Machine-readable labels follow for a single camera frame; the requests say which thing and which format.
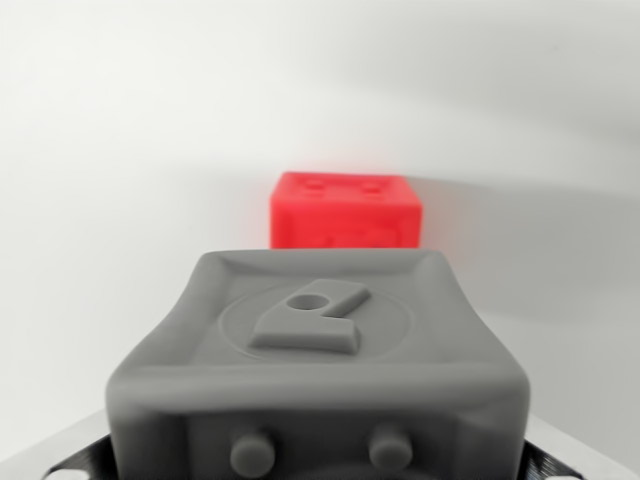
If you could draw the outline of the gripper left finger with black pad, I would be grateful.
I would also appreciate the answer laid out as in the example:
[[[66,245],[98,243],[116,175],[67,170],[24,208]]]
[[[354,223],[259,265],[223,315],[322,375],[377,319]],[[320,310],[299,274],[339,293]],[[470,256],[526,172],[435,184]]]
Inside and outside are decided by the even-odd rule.
[[[1,462],[2,479],[44,479],[64,469],[115,479],[106,414],[98,411]]]

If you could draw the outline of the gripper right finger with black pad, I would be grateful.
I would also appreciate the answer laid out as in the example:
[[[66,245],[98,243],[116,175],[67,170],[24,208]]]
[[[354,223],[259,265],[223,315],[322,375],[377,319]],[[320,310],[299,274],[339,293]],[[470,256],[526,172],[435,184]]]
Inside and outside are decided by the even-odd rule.
[[[629,468],[553,425],[530,415],[522,479],[638,479]]]

